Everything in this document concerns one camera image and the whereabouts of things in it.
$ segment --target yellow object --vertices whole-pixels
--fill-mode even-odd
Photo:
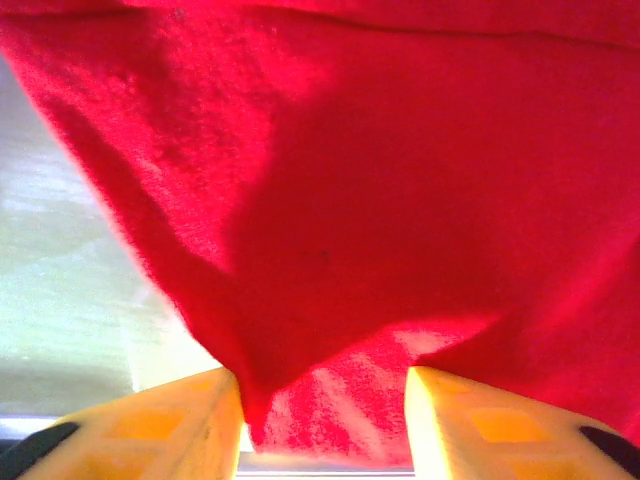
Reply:
[[[243,425],[219,368],[64,417],[79,428],[19,480],[227,480]]]
[[[625,442],[603,423],[431,368],[409,370],[405,415],[417,479],[634,478],[581,433]]]

